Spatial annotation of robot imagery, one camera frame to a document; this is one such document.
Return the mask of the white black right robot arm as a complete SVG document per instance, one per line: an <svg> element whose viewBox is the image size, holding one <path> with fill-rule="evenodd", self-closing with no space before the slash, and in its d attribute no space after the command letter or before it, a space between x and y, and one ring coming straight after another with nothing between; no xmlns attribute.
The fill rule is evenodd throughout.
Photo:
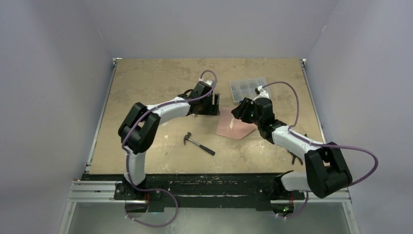
<svg viewBox="0 0 413 234"><path fill-rule="evenodd" d="M235 119L255 124L262 138L285 148L304 162L304 173L288 171L275 177L273 194L277 197L286 198L292 191L308 191L325 198L353 182L337 145L331 142L323 146L293 131L286 123L276 119L270 99L244 98L231 113Z"/></svg>

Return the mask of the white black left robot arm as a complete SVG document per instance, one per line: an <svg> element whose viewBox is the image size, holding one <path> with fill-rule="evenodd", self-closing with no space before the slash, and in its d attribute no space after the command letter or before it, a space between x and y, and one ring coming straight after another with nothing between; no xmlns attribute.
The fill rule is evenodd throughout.
<svg viewBox="0 0 413 234"><path fill-rule="evenodd" d="M118 130L121 147L126 153L125 180L129 183L126 193L132 199L140 199L145 194L142 182L146 178L146 151L154 142L159 125L178 117L205 115L210 109L216 111L218 102L213 93L215 81L199 81L189 94L182 93L167 102L144 105L135 103Z"/></svg>

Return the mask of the clear plastic screw organizer box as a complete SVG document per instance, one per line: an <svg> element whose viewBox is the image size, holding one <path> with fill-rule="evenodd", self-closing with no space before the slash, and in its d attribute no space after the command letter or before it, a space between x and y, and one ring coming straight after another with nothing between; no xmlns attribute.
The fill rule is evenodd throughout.
<svg viewBox="0 0 413 234"><path fill-rule="evenodd" d="M229 87L234 103L240 103L244 98L253 99L257 96L255 89L258 86L265 86L267 79L264 77L232 80Z"/></svg>

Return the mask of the black handled hammer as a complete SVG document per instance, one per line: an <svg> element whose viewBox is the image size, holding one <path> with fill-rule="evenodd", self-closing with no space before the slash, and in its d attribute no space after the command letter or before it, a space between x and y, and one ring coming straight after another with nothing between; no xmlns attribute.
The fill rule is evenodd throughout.
<svg viewBox="0 0 413 234"><path fill-rule="evenodd" d="M197 141L191 139L190 137L191 137L191 132L188 132L188 133L184 136L184 140L183 140L184 145L186 144L187 141L189 141L189 142L195 144L195 145L198 146L200 149L202 149L203 151L207 152L208 154L210 154L210 155L212 155L212 156L214 156L214 155L216 154L216 153L215 153L213 150L211 150L210 148L208 148L208 147L206 147L206 146L198 143Z"/></svg>

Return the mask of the black handled pliers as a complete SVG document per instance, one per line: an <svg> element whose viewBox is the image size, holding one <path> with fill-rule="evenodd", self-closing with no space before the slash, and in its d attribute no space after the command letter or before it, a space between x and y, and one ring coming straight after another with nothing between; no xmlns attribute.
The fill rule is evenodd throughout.
<svg viewBox="0 0 413 234"><path fill-rule="evenodd" d="M292 137L291 146L289 146L288 151L293 156L292 164L295 163L297 160L300 165L304 164L304 154L307 152L307 143L298 139L296 137Z"/></svg>

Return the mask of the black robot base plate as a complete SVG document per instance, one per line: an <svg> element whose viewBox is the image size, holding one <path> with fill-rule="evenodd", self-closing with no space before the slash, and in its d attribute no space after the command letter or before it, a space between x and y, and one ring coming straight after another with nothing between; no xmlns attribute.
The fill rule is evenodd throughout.
<svg viewBox="0 0 413 234"><path fill-rule="evenodd" d="M122 174L83 174L82 181L113 181L114 199L131 204L143 200L149 212L163 212L165 208L236 208L256 211L281 212L271 202L304 201L305 193L273 194L274 179L281 173L246 174L147 174L134 188Z"/></svg>

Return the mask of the aluminium frame rail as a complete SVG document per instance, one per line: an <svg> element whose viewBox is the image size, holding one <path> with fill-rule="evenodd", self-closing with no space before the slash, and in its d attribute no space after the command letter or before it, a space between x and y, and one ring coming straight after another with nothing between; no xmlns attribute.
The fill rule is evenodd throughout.
<svg viewBox="0 0 413 234"><path fill-rule="evenodd" d="M75 181L68 201L75 207L87 202L114 202L115 186L125 168L117 129L136 102L165 101L195 85L204 70L218 75L220 107L234 108L229 83L246 78L275 81L270 87L275 113L292 124L300 100L297 129L316 140L324 138L310 98L303 62L298 58L158 58L118 59L88 164L91 170ZM236 190L246 189L257 202L257 184L272 185L274 177L304 166L291 164L283 148L253 131L241 140L215 134L217 117L181 117L164 123L147 153L146 171L151 182L165 180L162 187L176 196L180 207L196 200L224 208L227 201L242 201Z"/></svg>

